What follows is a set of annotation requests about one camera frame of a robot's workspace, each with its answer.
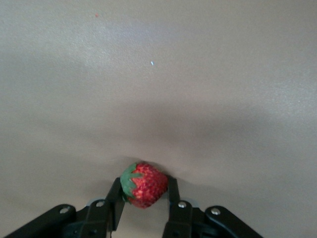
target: screw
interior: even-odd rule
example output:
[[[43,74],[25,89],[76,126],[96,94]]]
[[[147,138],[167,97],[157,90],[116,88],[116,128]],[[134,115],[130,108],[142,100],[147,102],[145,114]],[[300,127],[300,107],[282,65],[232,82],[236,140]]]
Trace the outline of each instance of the screw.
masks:
[[[105,204],[105,201],[99,201],[96,203],[96,207],[102,207]]]
[[[59,213],[60,214],[64,214],[64,213],[66,213],[68,211],[69,211],[69,207],[64,207],[64,208],[60,209]]]
[[[212,208],[211,209],[211,213],[213,213],[214,215],[219,215],[221,212],[220,212],[220,210],[218,209],[218,208]]]
[[[180,202],[178,203],[178,207],[180,207],[180,208],[185,208],[185,207],[186,207],[186,202],[180,201]]]

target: strawberry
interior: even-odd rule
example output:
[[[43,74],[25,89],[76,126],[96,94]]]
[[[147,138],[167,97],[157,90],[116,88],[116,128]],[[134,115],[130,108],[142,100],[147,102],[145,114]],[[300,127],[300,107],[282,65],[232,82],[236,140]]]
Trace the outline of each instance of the strawberry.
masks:
[[[150,207],[167,191],[168,178],[147,163],[130,165],[120,177],[125,201],[139,208]]]

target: silver screw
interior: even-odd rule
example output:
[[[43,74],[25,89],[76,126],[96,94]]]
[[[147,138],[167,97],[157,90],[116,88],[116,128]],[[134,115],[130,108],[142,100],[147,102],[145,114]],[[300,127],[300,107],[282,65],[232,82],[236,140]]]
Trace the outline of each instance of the silver screw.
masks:
[[[99,201],[96,203],[96,207],[102,207],[105,204],[104,201]]]
[[[212,208],[211,209],[211,213],[213,213],[214,215],[219,215],[221,212],[220,212],[220,210],[218,209],[218,208]]]
[[[62,208],[60,211],[59,211],[59,213],[60,214],[64,214],[64,213],[66,213],[66,212],[68,212],[69,211],[69,207],[64,207],[64,208]]]
[[[178,206],[179,206],[180,208],[185,208],[185,207],[186,207],[186,202],[180,201],[180,202],[178,203]]]

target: table surface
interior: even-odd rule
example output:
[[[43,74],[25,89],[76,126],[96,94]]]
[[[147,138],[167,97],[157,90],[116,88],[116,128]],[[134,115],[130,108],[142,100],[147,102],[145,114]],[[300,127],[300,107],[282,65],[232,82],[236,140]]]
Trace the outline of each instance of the table surface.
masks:
[[[265,238],[317,237],[317,1],[0,2],[0,237],[135,161]],[[159,238],[166,197],[114,238]]]

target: green strawberry calyx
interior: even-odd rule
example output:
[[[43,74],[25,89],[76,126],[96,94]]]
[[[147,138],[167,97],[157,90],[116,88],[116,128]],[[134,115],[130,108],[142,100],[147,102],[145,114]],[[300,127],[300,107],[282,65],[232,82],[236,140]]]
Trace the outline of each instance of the green strawberry calyx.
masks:
[[[137,187],[132,178],[142,177],[141,173],[133,173],[137,168],[137,163],[131,164],[121,175],[120,182],[124,192],[123,200],[129,201],[128,197],[135,198],[132,191]]]

